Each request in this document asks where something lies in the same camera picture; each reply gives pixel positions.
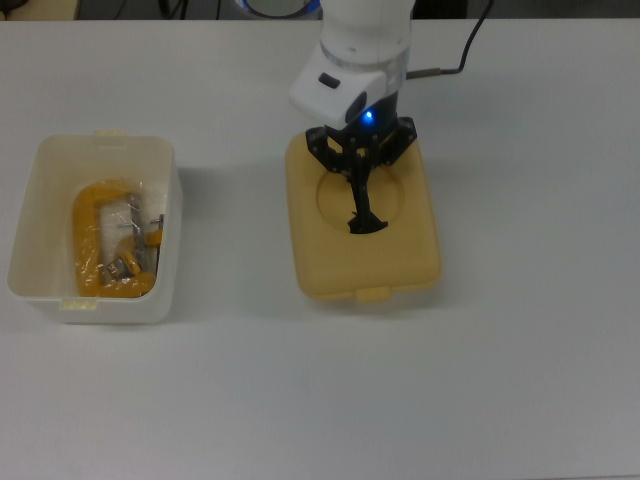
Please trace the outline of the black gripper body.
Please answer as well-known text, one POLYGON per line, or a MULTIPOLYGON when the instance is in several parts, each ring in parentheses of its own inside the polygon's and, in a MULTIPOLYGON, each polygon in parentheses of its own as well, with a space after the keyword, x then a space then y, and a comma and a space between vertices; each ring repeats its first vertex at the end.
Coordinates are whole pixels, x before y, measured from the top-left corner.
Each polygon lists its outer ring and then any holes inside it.
POLYGON ((358 142, 367 142, 376 136, 384 140, 396 128, 397 100, 395 92, 370 106, 366 106, 367 93, 361 93, 346 111, 344 137, 355 138, 358 142))

